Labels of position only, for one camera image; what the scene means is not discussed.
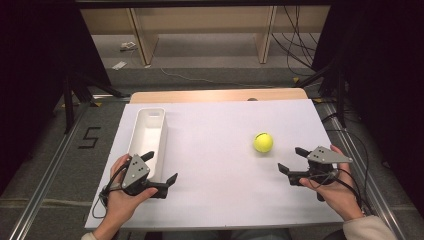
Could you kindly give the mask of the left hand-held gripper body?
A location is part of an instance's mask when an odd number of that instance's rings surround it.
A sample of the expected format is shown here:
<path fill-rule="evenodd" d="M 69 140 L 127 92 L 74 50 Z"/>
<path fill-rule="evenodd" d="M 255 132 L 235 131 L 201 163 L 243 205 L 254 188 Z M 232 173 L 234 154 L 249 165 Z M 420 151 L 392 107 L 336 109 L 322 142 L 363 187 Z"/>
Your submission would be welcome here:
<path fill-rule="evenodd" d="M 153 158 L 147 162 L 144 162 L 138 154 L 131 158 L 121 181 L 121 188 L 127 195 L 136 196 L 148 188 L 156 188 L 158 192 L 153 198 L 167 197 L 169 187 L 166 183 L 160 183 L 162 169 L 154 163 Z"/>

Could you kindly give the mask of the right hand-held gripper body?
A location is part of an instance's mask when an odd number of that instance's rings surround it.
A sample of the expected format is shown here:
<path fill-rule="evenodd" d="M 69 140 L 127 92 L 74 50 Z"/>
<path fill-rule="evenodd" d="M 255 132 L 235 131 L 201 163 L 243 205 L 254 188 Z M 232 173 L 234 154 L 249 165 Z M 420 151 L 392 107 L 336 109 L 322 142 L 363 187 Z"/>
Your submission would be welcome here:
<path fill-rule="evenodd" d="M 299 180 L 306 178 L 315 181 L 319 186 L 328 185 L 337 176 L 334 165 L 339 163 L 351 163 L 352 158 L 336 153 L 328 148 L 318 146 L 306 157 L 309 168 L 306 171 L 290 171 L 288 175 L 291 185 L 300 186 Z"/>

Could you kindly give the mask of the white plastic storage box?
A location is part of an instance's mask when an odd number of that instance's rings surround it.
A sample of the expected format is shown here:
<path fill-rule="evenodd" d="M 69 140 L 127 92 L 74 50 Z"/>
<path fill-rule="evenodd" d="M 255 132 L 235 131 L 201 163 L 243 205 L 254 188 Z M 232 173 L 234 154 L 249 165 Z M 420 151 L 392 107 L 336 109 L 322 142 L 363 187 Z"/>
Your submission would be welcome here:
<path fill-rule="evenodd" d="M 162 180 L 163 162 L 167 142 L 168 126 L 166 112 L 162 108 L 144 108 L 138 111 L 133 128 L 128 153 L 142 156 L 154 152 L 152 159 L 146 162 L 150 168 L 148 180 Z"/>

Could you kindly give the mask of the yellow tennis ball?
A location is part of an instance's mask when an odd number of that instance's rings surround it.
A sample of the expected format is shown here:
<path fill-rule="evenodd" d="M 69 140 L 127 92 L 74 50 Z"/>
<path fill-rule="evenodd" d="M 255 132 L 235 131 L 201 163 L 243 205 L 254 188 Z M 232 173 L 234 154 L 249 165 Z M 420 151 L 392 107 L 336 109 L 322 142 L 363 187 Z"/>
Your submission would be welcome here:
<path fill-rule="evenodd" d="M 273 137 L 266 132 L 258 133 L 253 141 L 253 147 L 260 153 L 267 153 L 273 147 Z"/>

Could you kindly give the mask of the person's left hand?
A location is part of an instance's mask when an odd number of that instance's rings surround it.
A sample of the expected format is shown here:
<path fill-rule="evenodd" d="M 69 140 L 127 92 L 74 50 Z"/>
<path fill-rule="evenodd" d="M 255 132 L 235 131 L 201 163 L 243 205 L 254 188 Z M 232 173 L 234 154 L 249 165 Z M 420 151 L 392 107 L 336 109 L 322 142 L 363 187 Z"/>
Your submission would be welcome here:
<path fill-rule="evenodd" d="M 136 196 L 130 196 L 122 190 L 109 193 L 107 213 L 102 224 L 109 230 L 116 232 L 134 214 L 136 208 L 145 200 L 152 197 L 158 190 L 148 188 Z"/>

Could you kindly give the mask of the person's right hand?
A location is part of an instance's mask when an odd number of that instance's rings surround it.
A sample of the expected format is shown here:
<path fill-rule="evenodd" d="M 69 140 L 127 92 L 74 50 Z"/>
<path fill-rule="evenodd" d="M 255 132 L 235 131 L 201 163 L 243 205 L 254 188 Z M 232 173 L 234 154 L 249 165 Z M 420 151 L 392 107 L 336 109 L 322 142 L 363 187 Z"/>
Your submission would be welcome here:
<path fill-rule="evenodd" d="M 342 151 L 334 145 L 330 145 L 330 149 L 333 152 L 343 155 Z M 349 176 L 351 173 L 349 164 L 340 163 L 338 164 L 338 168 L 338 179 L 353 188 L 353 179 Z M 340 215 L 345 222 L 364 217 L 357 203 L 355 194 L 343 184 L 335 181 L 329 185 L 318 187 L 316 182 L 307 178 L 301 178 L 299 183 L 319 193 L 326 203 Z"/>

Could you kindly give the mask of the white board mat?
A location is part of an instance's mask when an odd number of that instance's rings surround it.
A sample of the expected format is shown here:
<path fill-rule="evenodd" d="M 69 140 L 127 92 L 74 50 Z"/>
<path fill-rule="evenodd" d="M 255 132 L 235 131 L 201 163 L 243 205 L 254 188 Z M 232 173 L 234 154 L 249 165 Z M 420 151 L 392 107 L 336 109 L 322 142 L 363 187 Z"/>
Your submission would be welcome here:
<path fill-rule="evenodd" d="M 125 227 L 141 231 L 293 227 L 338 223 L 314 191 L 290 185 L 278 163 L 308 167 L 296 147 L 330 140 L 309 99 L 169 103 L 162 177 L 178 174 L 165 199 L 142 203 Z M 258 133 L 273 147 L 253 147 Z"/>

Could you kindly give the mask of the black tripod stand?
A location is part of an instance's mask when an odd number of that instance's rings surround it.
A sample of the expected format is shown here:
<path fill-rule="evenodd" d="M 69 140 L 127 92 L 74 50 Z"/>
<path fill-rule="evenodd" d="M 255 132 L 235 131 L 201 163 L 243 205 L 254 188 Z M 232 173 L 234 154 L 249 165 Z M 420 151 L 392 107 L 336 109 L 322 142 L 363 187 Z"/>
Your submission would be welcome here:
<path fill-rule="evenodd" d="M 76 96 L 81 103 L 91 103 L 94 99 L 93 94 L 89 90 L 89 86 L 95 86 L 117 98 L 129 97 L 129 94 L 122 93 L 81 73 L 73 72 L 67 74 L 63 80 L 63 98 L 66 113 L 65 133 L 70 132 L 75 121 L 73 96 Z"/>
<path fill-rule="evenodd" d="M 345 73 L 341 63 L 332 60 L 327 66 L 309 76 L 305 80 L 299 80 L 295 83 L 296 88 L 304 88 L 318 79 L 322 78 L 322 82 L 318 89 L 321 97 L 329 97 L 336 92 L 336 112 L 335 116 L 343 128 L 346 127 L 344 118 L 344 95 L 345 95 Z"/>

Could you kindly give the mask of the light wooden table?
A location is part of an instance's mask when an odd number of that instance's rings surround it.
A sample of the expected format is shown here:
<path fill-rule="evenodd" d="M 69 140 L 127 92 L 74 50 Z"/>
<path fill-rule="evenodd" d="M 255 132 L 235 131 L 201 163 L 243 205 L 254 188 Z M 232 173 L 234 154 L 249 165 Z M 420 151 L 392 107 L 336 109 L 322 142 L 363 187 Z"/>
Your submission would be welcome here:
<path fill-rule="evenodd" d="M 271 89 L 227 89 L 227 90 L 190 90 L 136 92 L 130 98 L 131 104 L 141 103 L 189 103 L 256 100 L 307 99 L 301 88 Z"/>

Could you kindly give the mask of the black curtain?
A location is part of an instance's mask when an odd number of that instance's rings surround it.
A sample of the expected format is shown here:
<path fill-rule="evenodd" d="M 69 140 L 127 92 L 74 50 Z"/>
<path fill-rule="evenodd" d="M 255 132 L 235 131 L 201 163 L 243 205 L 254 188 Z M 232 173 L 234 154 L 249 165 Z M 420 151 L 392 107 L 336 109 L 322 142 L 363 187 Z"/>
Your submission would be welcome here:
<path fill-rule="evenodd" d="M 343 55 L 348 95 L 424 217 L 424 0 L 331 0 L 313 68 Z"/>
<path fill-rule="evenodd" d="M 76 0 L 0 0 L 0 195 L 80 77 L 110 84 Z"/>

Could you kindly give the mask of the light wooden desk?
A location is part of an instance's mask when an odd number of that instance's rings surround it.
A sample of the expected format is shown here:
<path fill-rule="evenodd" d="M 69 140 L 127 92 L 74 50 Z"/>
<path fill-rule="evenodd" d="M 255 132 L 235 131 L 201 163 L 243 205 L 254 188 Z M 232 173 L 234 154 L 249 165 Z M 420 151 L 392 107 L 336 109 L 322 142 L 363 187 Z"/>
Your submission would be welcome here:
<path fill-rule="evenodd" d="M 250 33 L 258 60 L 268 58 L 271 35 L 320 33 L 328 6 L 176 7 L 83 9 L 81 14 L 93 35 L 135 37 L 141 63 L 149 65 L 161 34 Z"/>

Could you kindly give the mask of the aluminium floor rail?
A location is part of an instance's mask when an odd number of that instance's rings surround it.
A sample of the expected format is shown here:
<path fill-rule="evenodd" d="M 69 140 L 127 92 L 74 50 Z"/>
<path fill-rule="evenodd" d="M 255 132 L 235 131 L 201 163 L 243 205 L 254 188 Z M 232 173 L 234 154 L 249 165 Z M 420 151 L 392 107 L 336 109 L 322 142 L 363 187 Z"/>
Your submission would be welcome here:
<path fill-rule="evenodd" d="M 25 204 L 25 208 L 18 218 L 8 240 L 25 240 L 37 213 L 42 206 L 43 200 L 65 159 L 65 155 L 75 136 L 75 132 L 78 130 L 79 123 L 89 107 L 90 103 L 81 103 L 79 105 L 76 110 L 76 119 L 71 120 L 70 127 L 66 129 L 63 137 L 60 139 L 59 145 L 55 148 L 55 153 L 51 157 L 48 167 L 44 171 L 43 176 L 33 194 Z"/>
<path fill-rule="evenodd" d="M 406 240 L 404 230 L 389 204 L 390 195 L 385 188 L 389 187 L 392 194 L 398 190 L 395 179 L 386 167 L 380 164 L 380 157 L 352 109 L 344 110 L 346 127 L 343 128 L 335 116 L 336 103 L 325 100 L 316 103 L 315 107 L 331 142 L 352 157 L 354 162 L 351 169 L 360 187 L 363 208 L 367 213 L 378 215 L 398 240 Z"/>

